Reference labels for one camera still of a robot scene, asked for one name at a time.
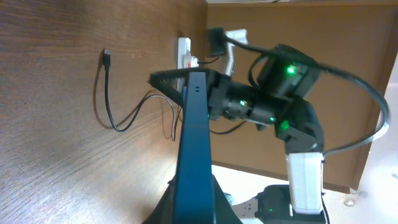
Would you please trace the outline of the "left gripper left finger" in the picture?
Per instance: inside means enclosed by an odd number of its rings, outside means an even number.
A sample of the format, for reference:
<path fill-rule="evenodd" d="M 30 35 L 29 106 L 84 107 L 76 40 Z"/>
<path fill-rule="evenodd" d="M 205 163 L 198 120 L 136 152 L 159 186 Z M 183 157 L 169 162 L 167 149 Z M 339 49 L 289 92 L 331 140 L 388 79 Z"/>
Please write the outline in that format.
<path fill-rule="evenodd" d="M 159 200 L 155 209 L 142 224 L 176 224 L 178 223 L 179 187 L 176 177 L 173 177 Z"/>

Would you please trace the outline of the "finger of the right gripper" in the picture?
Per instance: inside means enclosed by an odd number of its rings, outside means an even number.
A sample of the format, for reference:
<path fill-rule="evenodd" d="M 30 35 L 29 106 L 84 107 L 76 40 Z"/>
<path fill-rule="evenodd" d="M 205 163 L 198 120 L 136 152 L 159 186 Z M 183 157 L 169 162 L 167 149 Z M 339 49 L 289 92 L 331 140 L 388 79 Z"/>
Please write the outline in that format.
<path fill-rule="evenodd" d="M 209 68 L 184 68 L 154 72 L 150 75 L 149 84 L 182 107 L 183 88 L 188 83 L 189 74 L 193 72 L 205 74 L 207 93 L 224 79 L 223 74 Z"/>

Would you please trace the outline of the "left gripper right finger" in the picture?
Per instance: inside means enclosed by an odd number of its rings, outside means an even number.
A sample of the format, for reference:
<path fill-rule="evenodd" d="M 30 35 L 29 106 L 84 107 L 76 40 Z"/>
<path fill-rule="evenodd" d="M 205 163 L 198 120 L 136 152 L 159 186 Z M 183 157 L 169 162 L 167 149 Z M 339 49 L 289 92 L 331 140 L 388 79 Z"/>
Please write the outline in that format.
<path fill-rule="evenodd" d="M 229 204 L 216 177 L 212 175 L 215 224 L 242 224 Z"/>

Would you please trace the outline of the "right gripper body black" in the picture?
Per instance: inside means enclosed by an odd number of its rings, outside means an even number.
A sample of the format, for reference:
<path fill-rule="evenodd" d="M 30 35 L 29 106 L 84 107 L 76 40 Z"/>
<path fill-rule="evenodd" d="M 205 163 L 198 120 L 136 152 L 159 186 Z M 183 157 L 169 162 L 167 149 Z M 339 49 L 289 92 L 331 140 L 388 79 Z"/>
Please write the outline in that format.
<path fill-rule="evenodd" d="M 208 74 L 208 116 L 242 119 L 270 126 L 288 106 L 289 99 L 269 95 L 253 86 L 235 82 L 220 73 Z"/>

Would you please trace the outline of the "blue Galaxy smartphone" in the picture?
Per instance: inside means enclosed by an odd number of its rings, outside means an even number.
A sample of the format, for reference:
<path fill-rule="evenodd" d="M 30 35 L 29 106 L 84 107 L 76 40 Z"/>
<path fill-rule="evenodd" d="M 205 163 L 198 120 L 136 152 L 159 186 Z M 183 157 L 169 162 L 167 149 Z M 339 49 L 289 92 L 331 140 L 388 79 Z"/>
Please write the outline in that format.
<path fill-rule="evenodd" d="M 183 102 L 172 223 L 213 223 L 210 132 L 203 72 L 189 74 Z"/>

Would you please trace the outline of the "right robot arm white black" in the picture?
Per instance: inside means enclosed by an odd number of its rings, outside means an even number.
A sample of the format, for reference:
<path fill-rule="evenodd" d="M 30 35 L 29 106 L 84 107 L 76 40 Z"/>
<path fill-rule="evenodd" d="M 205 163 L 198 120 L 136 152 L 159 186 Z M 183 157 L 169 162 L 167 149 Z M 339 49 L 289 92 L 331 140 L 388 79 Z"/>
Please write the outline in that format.
<path fill-rule="evenodd" d="M 328 223 L 322 198 L 322 127 L 306 94 L 320 72 L 311 57 L 287 45 L 266 61 L 257 80 L 234 82 L 234 47 L 248 45 L 244 29 L 210 29 L 213 55 L 225 56 L 222 72 L 183 68 L 153 73 L 149 83 L 182 107 L 182 135 L 175 177 L 147 223 L 239 223 L 211 173 L 209 122 L 219 117 L 273 126 L 284 142 L 288 184 L 266 187 L 256 196 L 254 216 L 263 223 Z M 283 53 L 292 58 L 281 57 Z"/>

